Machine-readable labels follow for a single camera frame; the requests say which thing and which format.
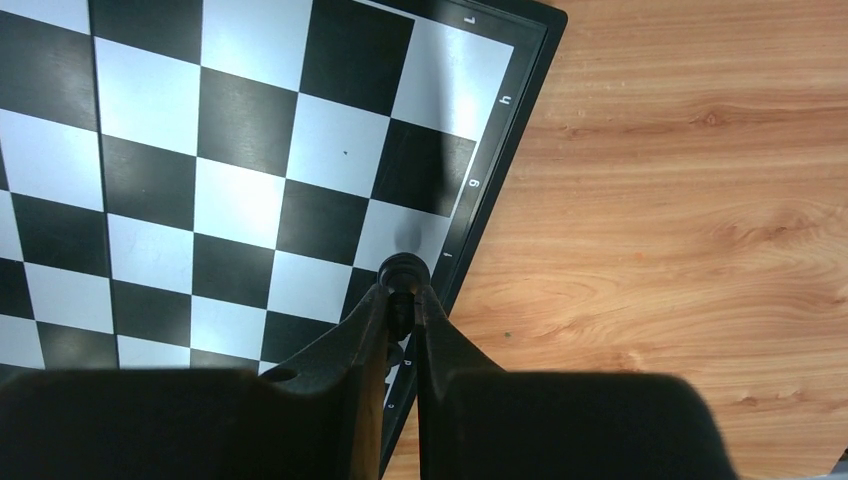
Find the black chess piece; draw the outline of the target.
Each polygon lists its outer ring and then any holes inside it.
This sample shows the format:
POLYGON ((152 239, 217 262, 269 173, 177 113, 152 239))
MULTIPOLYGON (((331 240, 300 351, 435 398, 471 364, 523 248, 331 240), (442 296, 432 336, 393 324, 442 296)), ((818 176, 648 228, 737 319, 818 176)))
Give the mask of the black chess piece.
POLYGON ((404 340, 415 324, 415 297, 431 281, 427 264, 408 252, 388 257, 378 270, 377 282, 389 290, 386 323, 389 341, 404 340))
POLYGON ((386 372, 398 366, 404 359, 404 349, 398 342, 389 342, 386 352, 386 372))

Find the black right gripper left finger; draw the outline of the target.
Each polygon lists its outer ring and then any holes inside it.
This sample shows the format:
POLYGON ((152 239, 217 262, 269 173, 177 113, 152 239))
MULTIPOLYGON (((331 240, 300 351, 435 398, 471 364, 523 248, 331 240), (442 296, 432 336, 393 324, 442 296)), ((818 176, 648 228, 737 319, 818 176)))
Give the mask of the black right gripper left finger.
POLYGON ((376 479, 388 291, 245 369, 49 370, 1 390, 5 479, 376 479))

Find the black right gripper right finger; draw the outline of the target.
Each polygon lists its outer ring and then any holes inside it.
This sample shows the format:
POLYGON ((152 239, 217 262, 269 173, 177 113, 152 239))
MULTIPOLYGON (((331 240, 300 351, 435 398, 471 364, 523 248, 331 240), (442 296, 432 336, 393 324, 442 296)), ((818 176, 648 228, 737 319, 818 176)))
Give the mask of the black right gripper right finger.
POLYGON ((705 401, 667 374, 507 371, 415 300, 425 479, 732 479, 705 401))

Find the black and white chessboard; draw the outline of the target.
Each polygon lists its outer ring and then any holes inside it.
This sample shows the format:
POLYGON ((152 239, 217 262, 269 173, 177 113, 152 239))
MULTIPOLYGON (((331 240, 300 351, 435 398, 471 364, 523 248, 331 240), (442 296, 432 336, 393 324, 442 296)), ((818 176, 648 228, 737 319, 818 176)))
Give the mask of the black and white chessboard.
POLYGON ((563 37, 539 1, 5 1, 1 475, 222 477, 383 260, 455 301, 563 37))

